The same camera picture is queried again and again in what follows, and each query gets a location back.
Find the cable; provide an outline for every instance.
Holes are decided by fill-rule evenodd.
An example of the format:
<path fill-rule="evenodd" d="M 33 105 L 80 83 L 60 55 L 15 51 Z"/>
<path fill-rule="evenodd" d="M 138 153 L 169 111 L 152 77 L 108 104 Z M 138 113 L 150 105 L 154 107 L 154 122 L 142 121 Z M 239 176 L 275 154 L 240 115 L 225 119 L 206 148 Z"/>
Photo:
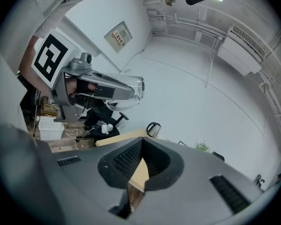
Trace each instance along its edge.
<path fill-rule="evenodd" d="M 202 14 L 202 9 L 199 8 L 199 16 L 197 20 L 200 20 L 202 18 L 203 14 Z"/>
<path fill-rule="evenodd" d="M 36 136 L 36 123 L 37 123 L 37 108 L 38 108 L 38 101 L 39 101 L 39 97 L 41 96 L 41 92 L 39 90 L 37 90 L 37 106 L 36 106 L 36 112 L 34 115 L 34 129 L 33 129 L 33 137 Z"/>
<path fill-rule="evenodd" d="M 209 83 L 209 78 L 210 78 L 212 68 L 214 65 L 214 50 L 216 49 L 217 45 L 219 44 L 219 41 L 220 41 L 220 38 L 218 37 L 217 42 L 215 44 L 215 39 L 214 39 L 214 43 L 212 44 L 212 47 L 211 47 L 212 48 L 212 52 L 210 54 L 211 63 L 210 63 L 210 69 L 209 69 L 208 76 L 207 76 L 206 83 L 205 83 L 205 88 L 207 87 L 207 85 Z"/>
<path fill-rule="evenodd" d="M 134 212 L 134 207 L 130 204 L 130 211 Z"/>
<path fill-rule="evenodd" d="M 41 108 L 41 105 L 42 105 L 42 101 L 43 101 L 43 99 L 44 99 L 44 97 L 45 96 L 43 96 L 42 97 L 42 99 L 41 99 L 41 102 L 40 102 L 40 105 L 38 105 L 38 102 L 37 102 L 37 108 L 39 107 L 39 110 L 40 110 L 40 108 Z M 37 128 L 37 126 L 38 126 L 38 124 L 39 124 L 39 121 L 41 120 L 41 114 L 40 113 L 38 113 L 38 115 L 39 115 L 39 120 L 37 121 L 37 123 L 35 124 L 35 126 L 34 126 L 34 133 L 33 133 L 33 137 L 35 136 L 35 130 L 36 130 L 36 128 Z"/>
<path fill-rule="evenodd" d="M 79 150 L 79 149 L 77 148 L 77 145 L 76 145 L 76 139 L 77 139 L 77 140 L 82 140 L 82 139 L 85 137 L 85 135 L 86 135 L 87 133 L 89 133 L 91 130 L 94 129 L 94 128 L 92 128 L 91 130 L 87 131 L 87 132 L 83 135 L 82 138 L 77 138 L 77 136 L 78 136 L 78 130 L 77 130 L 77 129 L 75 129 L 75 130 L 73 130 L 73 131 L 70 131 L 70 130 L 67 130 L 63 124 L 62 124 L 62 126 L 64 127 L 65 133 L 66 133 L 69 137 L 75 139 L 74 143 L 75 143 L 75 148 L 76 148 L 77 150 Z M 75 131 L 76 131 L 76 137 L 70 136 L 66 131 L 68 131 L 68 132 L 75 132 Z"/>
<path fill-rule="evenodd" d="M 55 105 L 53 105 L 53 104 L 51 104 L 51 110 L 54 111 L 54 112 L 58 112 L 58 108 L 57 108 Z"/>
<path fill-rule="evenodd" d="M 146 45 L 145 45 L 144 49 L 143 49 L 141 52 L 138 52 L 137 54 L 140 54 L 140 53 L 142 53 L 143 51 L 145 51 L 145 49 L 146 49 L 146 47 L 147 47 L 147 45 L 148 45 L 148 41 L 149 41 L 150 37 L 151 37 L 151 33 L 150 33 L 150 35 L 149 35 L 149 37 L 148 37 L 148 40 L 147 40 L 147 42 L 146 42 Z M 131 60 L 132 60 L 137 54 L 135 54 L 135 55 L 129 60 L 129 62 L 128 62 L 128 63 L 126 64 L 126 66 L 121 70 L 121 72 L 124 71 L 124 69 L 128 66 L 128 64 L 131 62 Z"/>

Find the air conditioner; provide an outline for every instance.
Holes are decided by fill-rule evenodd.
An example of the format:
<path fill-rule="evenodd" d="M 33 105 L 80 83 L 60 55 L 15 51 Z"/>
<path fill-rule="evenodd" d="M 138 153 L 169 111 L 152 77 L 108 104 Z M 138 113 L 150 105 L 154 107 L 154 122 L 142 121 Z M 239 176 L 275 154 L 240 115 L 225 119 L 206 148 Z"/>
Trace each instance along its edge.
<path fill-rule="evenodd" d="M 234 24 L 218 50 L 218 56 L 243 76 L 259 72 L 265 55 L 266 52 L 256 41 Z"/>

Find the white wall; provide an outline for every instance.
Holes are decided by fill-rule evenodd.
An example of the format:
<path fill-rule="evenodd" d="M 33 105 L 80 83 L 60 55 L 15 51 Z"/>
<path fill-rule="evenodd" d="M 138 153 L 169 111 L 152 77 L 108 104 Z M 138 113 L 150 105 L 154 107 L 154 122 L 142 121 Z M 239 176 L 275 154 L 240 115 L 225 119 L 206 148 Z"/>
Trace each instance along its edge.
<path fill-rule="evenodd" d="M 66 16 L 119 69 L 123 69 L 136 53 L 144 49 L 151 31 L 143 0 L 85 0 Z M 104 36 L 122 21 L 125 21 L 133 38 L 116 54 Z"/>
<path fill-rule="evenodd" d="M 155 121 L 162 125 L 162 137 L 173 142 L 194 147 L 204 139 L 251 180 L 260 173 L 266 189 L 280 161 L 279 135 L 268 122 L 272 109 L 253 78 L 222 60 L 215 61 L 205 89 L 209 54 L 197 45 L 153 37 L 123 71 L 143 76 L 146 90 L 141 104 L 124 112 L 129 121 L 121 122 L 120 132 Z"/>
<path fill-rule="evenodd" d="M 217 11 L 213 11 L 208 9 L 207 12 L 207 19 L 206 23 L 212 26 L 215 26 L 224 32 L 228 31 L 228 28 L 231 24 L 236 24 L 248 34 L 250 34 L 259 45 L 265 48 L 265 45 L 260 42 L 259 39 L 253 33 L 244 27 L 242 24 L 237 22 L 235 19 L 232 19 L 228 15 L 240 20 L 251 29 L 253 29 L 256 33 L 258 33 L 267 43 L 270 43 L 271 40 L 275 37 L 277 32 L 281 30 L 281 22 L 280 19 L 276 16 L 275 11 L 272 9 L 271 5 L 266 0 L 206 0 L 203 3 L 198 3 L 193 6 L 189 6 L 186 4 L 185 0 L 176 0 L 176 4 L 173 7 L 168 7 L 164 4 L 163 1 L 163 8 L 165 9 L 165 13 L 169 15 L 174 15 L 177 12 L 178 16 L 181 17 L 192 17 L 198 18 L 199 16 L 199 8 L 201 5 L 208 5 L 212 8 L 215 8 L 219 11 L 222 11 L 224 14 L 221 14 Z M 163 10 L 161 5 L 147 5 L 148 9 L 157 9 L 159 12 Z M 162 28 L 158 28 L 156 26 L 157 22 L 152 23 L 154 28 L 157 30 L 162 30 Z M 167 29 L 169 34 L 178 34 L 183 38 L 194 38 L 194 32 L 185 31 L 180 28 L 176 29 Z M 212 40 L 207 37 L 203 36 L 201 39 L 201 43 L 208 45 L 211 47 Z M 281 61 L 281 41 L 280 45 L 275 49 L 275 53 L 279 57 Z M 272 76 L 270 79 L 273 79 L 273 83 L 277 85 L 275 88 L 276 96 L 279 100 L 281 105 L 281 66 L 279 65 L 277 59 L 270 55 L 267 60 L 263 63 L 264 70 L 266 69 L 269 71 L 270 75 Z M 257 121 L 258 127 L 262 127 L 262 123 L 264 122 L 263 119 Z"/>

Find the pipe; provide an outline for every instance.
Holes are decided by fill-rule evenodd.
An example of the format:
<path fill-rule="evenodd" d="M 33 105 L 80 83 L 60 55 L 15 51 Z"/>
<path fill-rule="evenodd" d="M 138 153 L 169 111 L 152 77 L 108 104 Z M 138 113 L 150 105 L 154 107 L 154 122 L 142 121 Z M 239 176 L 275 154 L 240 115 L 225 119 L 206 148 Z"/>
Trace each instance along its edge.
<path fill-rule="evenodd" d="M 162 1 L 161 0 L 154 0 L 154 1 L 148 1 L 148 2 L 144 2 L 144 5 L 152 5 L 152 4 L 161 4 Z"/>
<path fill-rule="evenodd" d="M 34 129 L 33 129 L 33 137 L 35 137 L 36 134 L 36 123 L 37 123 L 37 108 L 38 108 L 38 103 L 39 103 L 39 98 L 41 96 L 41 91 L 37 90 L 38 97 L 37 97 L 37 106 L 36 106 L 36 111 L 34 114 Z"/>
<path fill-rule="evenodd" d="M 218 12 L 218 13 L 221 13 L 223 15 L 226 15 L 228 16 L 229 18 L 232 18 L 234 19 L 235 21 L 237 21 L 238 23 L 240 23 L 241 25 L 243 25 L 246 29 L 250 30 L 255 36 L 257 36 L 258 39 L 260 39 L 261 42 L 264 43 L 264 45 L 271 51 L 271 53 L 274 55 L 274 57 L 277 59 L 279 65 L 281 66 L 281 61 L 279 60 L 277 54 L 274 52 L 274 50 L 270 47 L 269 44 L 267 44 L 267 42 L 257 33 L 255 32 L 252 28 L 250 28 L 248 25 L 246 25 L 244 22 L 240 21 L 239 19 L 227 14 L 227 13 L 224 13 L 216 8 L 213 8 L 213 7 L 210 7 L 210 6 L 207 6 L 207 5 L 203 5 L 201 4 L 202 7 L 205 7 L 205 8 L 208 8 L 208 9 L 211 9 L 211 10 L 214 10 L 215 12 Z"/>
<path fill-rule="evenodd" d="M 218 37 L 215 48 L 216 48 L 217 44 L 219 43 L 219 40 L 220 40 L 220 38 Z M 214 44 L 215 44 L 215 39 L 214 39 L 214 43 L 212 44 L 211 49 L 214 49 Z M 214 52 L 212 52 L 212 54 L 210 55 L 210 60 L 211 60 L 211 63 L 210 63 L 210 68 L 209 68 L 209 72 L 208 72 L 206 83 L 205 83 L 205 88 L 207 87 L 207 85 L 209 83 L 209 78 L 210 78 L 210 75 L 211 75 L 211 72 L 212 72 L 212 68 L 214 66 Z"/>
<path fill-rule="evenodd" d="M 183 26 L 183 25 L 179 25 L 179 24 L 169 24 L 169 25 L 166 26 L 166 28 L 167 28 L 167 27 L 172 27 L 172 26 L 173 26 L 173 27 L 182 27 L 182 28 L 186 28 L 186 29 L 193 30 L 193 31 L 202 32 L 202 33 L 204 33 L 204 35 L 209 36 L 209 37 L 211 37 L 211 38 L 218 37 L 218 36 L 216 36 L 216 35 L 214 35 L 214 34 L 211 34 L 211 33 L 209 33 L 209 32 L 206 32 L 205 30 L 197 29 L 197 28 L 192 28 L 192 27 L 187 27 L 187 26 Z"/>
<path fill-rule="evenodd" d="M 214 35 L 217 36 L 217 37 L 223 37 L 222 34 L 217 33 L 217 32 L 215 32 L 215 31 L 213 31 L 213 30 L 208 29 L 208 28 L 202 27 L 202 26 L 200 26 L 200 25 L 198 25 L 198 24 L 189 24 L 189 23 L 186 23 L 186 22 L 177 22 L 177 24 L 184 24 L 184 25 L 199 27 L 199 28 L 201 28 L 201 29 L 205 29 L 206 31 L 208 31 L 208 32 L 210 32 L 210 33 L 212 33 L 212 34 L 214 34 Z"/>
<path fill-rule="evenodd" d="M 168 20 L 173 21 L 173 22 L 176 22 L 174 18 L 168 18 Z M 221 34 L 216 33 L 215 31 L 210 30 L 210 29 L 208 29 L 208 28 L 206 28 L 206 27 L 200 26 L 200 25 L 198 25 L 198 24 L 189 24 L 189 23 L 186 23 L 186 22 L 177 22 L 176 25 L 178 25 L 179 23 L 181 24 L 181 26 L 182 26 L 182 24 L 185 24 L 185 25 L 188 25 L 188 26 L 198 27 L 198 28 L 202 29 L 202 31 L 209 32 L 213 37 L 214 37 L 214 36 L 216 36 L 216 37 L 223 37 Z"/>
<path fill-rule="evenodd" d="M 154 17 L 154 18 L 162 18 L 162 19 L 164 19 L 164 16 L 163 16 L 163 15 L 153 15 L 153 16 L 152 16 L 152 15 L 148 15 L 148 16 L 149 16 L 149 18 Z M 169 16 L 169 15 L 167 15 L 167 16 L 165 16 L 165 17 L 168 18 L 168 19 L 175 19 L 175 20 L 176 20 L 175 16 Z M 213 30 L 216 30 L 216 31 L 222 33 L 222 34 L 221 34 L 222 37 L 225 37 L 225 36 L 226 36 L 226 32 L 224 32 L 224 31 L 222 31 L 222 30 L 220 30 L 220 29 L 218 29 L 218 28 L 216 28 L 216 27 L 213 27 L 213 26 L 211 26 L 211 25 L 209 25 L 209 24 L 206 24 L 206 23 L 204 23 L 204 22 L 200 22 L 200 21 L 197 21 L 197 20 L 192 20 L 192 19 L 189 19 L 189 18 L 177 17 L 177 23 L 178 23 L 178 19 L 184 20 L 184 21 L 188 21 L 188 22 L 191 22 L 191 23 L 194 23 L 194 24 L 202 24 L 203 26 L 212 28 Z"/>
<path fill-rule="evenodd" d="M 204 23 L 204 22 L 200 22 L 200 21 L 197 21 L 197 20 L 189 19 L 189 18 L 183 18 L 183 17 L 178 17 L 178 19 L 184 20 L 184 21 L 189 21 L 189 22 L 195 23 L 195 24 L 199 23 L 199 24 L 202 24 L 202 25 L 204 25 L 204 26 L 206 26 L 206 27 L 210 27 L 210 28 L 212 28 L 212 29 L 214 29 L 214 30 L 217 30 L 218 32 L 221 32 L 221 33 L 224 34 L 224 35 L 227 34 L 226 32 L 224 32 L 224 31 L 222 31 L 222 30 L 220 30 L 220 29 L 218 29 L 218 28 L 215 28 L 215 27 L 213 27 L 212 25 L 209 25 L 209 24 L 207 24 L 207 23 Z"/>
<path fill-rule="evenodd" d="M 166 34 L 166 33 L 163 33 L 163 34 L 161 34 L 161 35 L 169 36 L 169 37 L 173 37 L 173 38 L 179 38 L 179 39 L 181 39 L 181 40 L 185 40 L 185 41 L 194 43 L 194 44 L 196 44 L 196 45 L 199 45 L 199 46 L 202 46 L 202 47 L 204 47 L 204 48 L 207 48 L 207 49 L 209 49 L 209 50 L 211 50 L 211 51 L 213 51 L 213 52 L 216 52 L 215 50 L 212 50 L 212 49 L 211 49 L 210 47 L 208 47 L 208 46 L 205 46 L 205 45 L 203 45 L 203 44 L 201 44 L 201 43 L 198 43 L 198 42 L 196 42 L 196 41 L 193 41 L 193 40 L 190 40 L 190 39 L 187 39 L 187 38 L 184 38 L 184 37 L 179 37 L 179 36 L 176 36 L 176 35 L 171 35 L 171 34 Z"/>
<path fill-rule="evenodd" d="M 264 74 L 264 72 L 262 72 L 262 71 L 259 71 L 259 74 L 260 74 L 261 78 L 264 80 L 264 82 L 262 84 L 260 84 L 259 87 L 261 88 L 262 85 L 267 84 L 268 87 L 271 88 L 271 85 L 270 85 L 271 83 L 268 80 L 268 78 L 266 77 L 266 74 Z M 277 97 L 274 94 L 272 94 L 271 92 L 269 92 L 270 93 L 269 95 L 267 94 L 268 90 L 270 91 L 270 89 L 268 89 L 268 90 L 265 90 L 263 88 L 261 88 L 261 89 L 264 92 L 267 100 L 269 101 L 269 103 L 270 103 L 270 105 L 272 107 L 272 110 L 274 111 L 274 114 L 275 115 L 279 115 L 280 112 L 278 112 L 277 109 L 279 109 L 281 111 L 281 106 L 279 104 L 279 101 L 278 101 Z M 280 133 L 281 133 L 281 116 L 276 117 L 276 120 L 277 120 L 278 127 L 279 127 L 279 130 L 280 130 Z"/>

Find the black mesh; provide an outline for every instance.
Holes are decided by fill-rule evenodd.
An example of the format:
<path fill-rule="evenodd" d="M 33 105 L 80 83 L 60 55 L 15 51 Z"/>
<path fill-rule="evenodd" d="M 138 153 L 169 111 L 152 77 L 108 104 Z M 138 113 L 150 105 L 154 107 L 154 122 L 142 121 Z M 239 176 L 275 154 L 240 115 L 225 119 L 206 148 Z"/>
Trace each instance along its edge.
<path fill-rule="evenodd" d="M 71 157 L 71 158 L 67 158 L 67 159 L 58 160 L 57 163 L 59 166 L 63 167 L 66 165 L 77 163 L 79 161 L 81 161 L 81 159 L 79 157 Z"/>
<path fill-rule="evenodd" d="M 235 214 L 250 205 L 250 203 L 223 176 L 215 176 L 211 178 L 210 181 Z"/>
<path fill-rule="evenodd" d="M 150 178 L 160 174 L 170 165 L 169 155 L 148 142 L 143 146 L 142 152 Z"/>
<path fill-rule="evenodd" d="M 131 178 L 141 161 L 142 140 L 125 152 L 116 156 L 112 164 L 125 177 Z"/>

